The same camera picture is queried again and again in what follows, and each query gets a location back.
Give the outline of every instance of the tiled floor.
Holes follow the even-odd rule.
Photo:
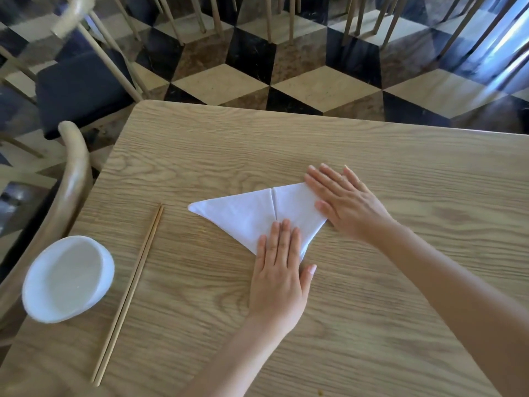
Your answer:
[[[185,46],[174,38],[152,0],[124,0],[142,42],[113,0],[97,0],[96,13],[157,99],[290,113],[399,123],[529,133],[529,68],[506,69],[526,41],[526,14],[494,50],[491,42],[529,1],[519,0],[491,40],[461,60],[503,3],[487,0],[442,59],[436,56],[461,21],[440,20],[453,0],[409,0],[393,36],[381,48],[392,17],[377,35],[370,31],[382,0],[369,0],[358,37],[345,46],[347,0],[302,0],[294,44],[288,43],[288,4],[278,14],[273,0],[272,42],[266,40],[264,0],[218,0],[225,41],[213,31],[211,5],[202,0],[208,29],[198,30],[190,0],[168,0]],[[467,0],[462,0],[456,13]],[[34,72],[88,50],[74,33],[67,41],[50,26],[65,0],[0,0],[0,44]],[[34,96],[34,84],[8,63],[0,78]],[[87,135],[94,165],[108,156],[125,120]],[[9,144],[0,146],[0,246],[5,250],[23,228],[46,190],[63,171],[60,141],[47,141],[38,111],[16,93],[0,88],[0,130],[40,150],[35,159]]]

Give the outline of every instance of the white cloth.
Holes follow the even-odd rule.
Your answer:
[[[212,221],[254,254],[259,236],[268,236],[275,220],[290,219],[292,228],[301,230],[303,259],[308,244],[326,220],[314,207],[316,200],[305,183],[300,183],[202,200],[191,203],[189,211]]]

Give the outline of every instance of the bowl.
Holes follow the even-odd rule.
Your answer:
[[[22,303],[34,320],[62,322],[94,306],[113,278],[114,259],[103,245],[83,235],[62,238],[30,266]]]

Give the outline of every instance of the table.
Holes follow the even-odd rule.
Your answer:
[[[410,226],[529,307],[529,137],[143,101],[72,234],[102,242],[115,281],[69,321],[28,319],[5,396],[175,396],[247,311],[253,255],[189,203],[301,181],[346,163]],[[156,205],[166,209],[102,386],[88,379]],[[248,396],[497,396],[413,285],[326,224],[304,316]]]

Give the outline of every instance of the triangular folded cloth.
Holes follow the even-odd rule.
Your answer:
[[[290,219],[301,230],[301,259],[308,244],[325,223],[316,210],[316,195],[304,184],[292,184],[191,203],[189,210],[217,226],[257,253],[257,240],[270,233],[272,223]]]

